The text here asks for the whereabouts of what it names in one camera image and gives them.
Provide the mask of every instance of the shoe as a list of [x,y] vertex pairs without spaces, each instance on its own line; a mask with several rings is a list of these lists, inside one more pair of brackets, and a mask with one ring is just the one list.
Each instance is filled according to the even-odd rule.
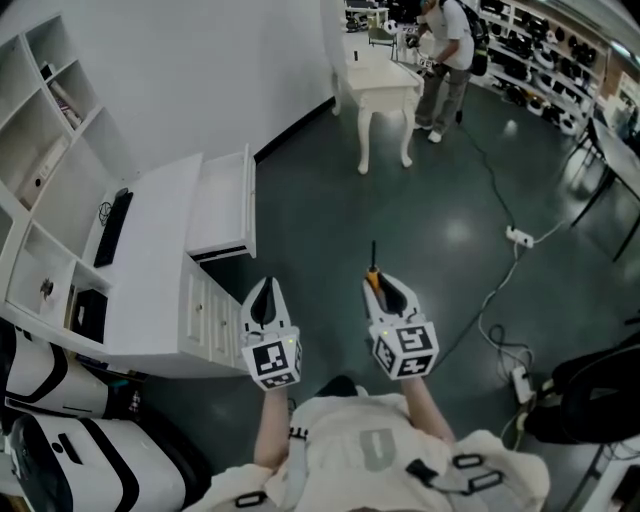
[[433,142],[434,144],[439,144],[441,140],[442,140],[442,135],[440,135],[438,132],[431,132],[429,134],[429,142]]

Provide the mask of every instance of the power outlet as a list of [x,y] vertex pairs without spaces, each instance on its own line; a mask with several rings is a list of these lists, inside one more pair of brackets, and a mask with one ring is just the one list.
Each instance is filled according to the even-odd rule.
[[521,405],[526,404],[534,395],[531,389],[531,382],[529,382],[527,369],[524,366],[514,368],[511,372],[511,378],[513,379],[513,386],[516,390],[518,403]]
[[524,231],[514,229],[512,226],[507,226],[507,238],[522,247],[533,249],[533,237]]

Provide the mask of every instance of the black keyboard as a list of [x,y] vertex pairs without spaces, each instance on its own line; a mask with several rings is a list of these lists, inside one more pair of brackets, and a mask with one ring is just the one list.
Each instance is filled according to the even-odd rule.
[[127,216],[131,199],[133,198],[133,192],[127,192],[116,198],[111,206],[109,217],[107,218],[107,225],[104,227],[102,233],[102,239],[98,246],[98,252],[96,253],[96,261],[93,263],[94,267],[104,267],[113,263],[113,257],[116,255],[116,248],[118,247],[118,239],[120,238],[120,232],[122,231],[122,225],[124,219]]

